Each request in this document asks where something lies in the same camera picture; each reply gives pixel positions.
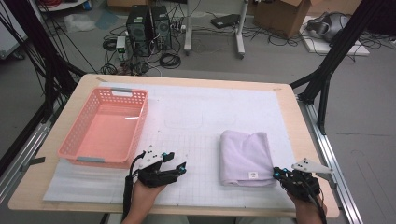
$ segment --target basket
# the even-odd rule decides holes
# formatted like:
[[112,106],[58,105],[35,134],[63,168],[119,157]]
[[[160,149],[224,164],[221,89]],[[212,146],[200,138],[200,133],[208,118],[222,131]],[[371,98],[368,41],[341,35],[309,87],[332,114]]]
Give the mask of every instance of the basket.
[[130,167],[149,111],[143,90],[95,88],[58,155],[73,164]]

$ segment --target gray floor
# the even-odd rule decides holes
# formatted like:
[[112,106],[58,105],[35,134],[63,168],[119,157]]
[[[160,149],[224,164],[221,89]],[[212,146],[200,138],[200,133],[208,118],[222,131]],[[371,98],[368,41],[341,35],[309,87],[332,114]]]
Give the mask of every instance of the gray floor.
[[[81,12],[79,9],[70,12]],[[94,21],[102,9],[88,12]],[[81,52],[98,69],[104,63],[102,37],[125,23],[118,18],[106,30],[70,34]],[[91,71],[64,36],[70,61]],[[161,69],[163,77],[206,78],[253,82],[291,83],[313,72],[323,60],[297,47],[275,46],[266,35],[245,38],[246,56],[240,60],[233,36],[195,33],[192,53],[179,53],[181,66]],[[396,158],[393,118],[396,109],[396,50],[369,49],[369,57],[345,58],[335,71],[329,95],[326,130],[349,189],[364,223],[396,223],[396,175],[391,167]],[[151,69],[147,76],[160,73]],[[28,60],[0,61],[0,156],[3,156],[44,98]],[[10,211],[6,198],[0,205],[2,223],[99,223],[102,214]],[[232,218],[192,217],[192,223],[232,223]],[[330,223],[346,223],[343,215]]]

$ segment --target white label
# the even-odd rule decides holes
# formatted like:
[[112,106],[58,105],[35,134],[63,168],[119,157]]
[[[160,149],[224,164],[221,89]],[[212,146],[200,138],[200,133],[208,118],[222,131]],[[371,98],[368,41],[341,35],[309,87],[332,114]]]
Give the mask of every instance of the white label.
[[259,173],[258,172],[249,172],[248,173],[248,178],[249,179],[258,179],[259,178]]

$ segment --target towel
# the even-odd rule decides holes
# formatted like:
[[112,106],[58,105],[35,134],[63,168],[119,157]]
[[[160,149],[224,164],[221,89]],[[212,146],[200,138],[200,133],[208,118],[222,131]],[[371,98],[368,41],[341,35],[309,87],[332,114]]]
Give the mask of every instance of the towel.
[[220,138],[220,181],[225,186],[273,187],[266,133],[225,131]]

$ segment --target tabletop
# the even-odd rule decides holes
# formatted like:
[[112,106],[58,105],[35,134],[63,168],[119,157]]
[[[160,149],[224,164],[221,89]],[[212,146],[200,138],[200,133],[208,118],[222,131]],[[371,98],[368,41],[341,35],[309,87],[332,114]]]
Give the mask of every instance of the tabletop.
[[[87,96],[102,82],[138,83],[166,86],[208,87],[237,90],[272,91],[276,94],[283,120],[290,139],[295,160],[300,161],[309,155],[312,161],[320,162],[313,140],[305,124],[302,112],[291,87],[287,84],[207,80],[170,77],[126,77],[109,75],[86,75],[78,83],[60,117],[52,127],[46,141],[36,157],[45,157],[43,163],[32,165],[18,185],[8,207],[15,210],[34,211],[80,211],[121,213],[122,204],[113,203],[67,203],[43,201],[44,194],[55,172],[59,158],[57,149],[67,136],[73,121],[78,116]],[[332,190],[326,180],[319,178],[328,207],[327,217],[338,217],[339,209]],[[294,209],[256,209],[230,207],[195,207],[155,205],[150,213],[205,216],[257,216],[295,217]]]

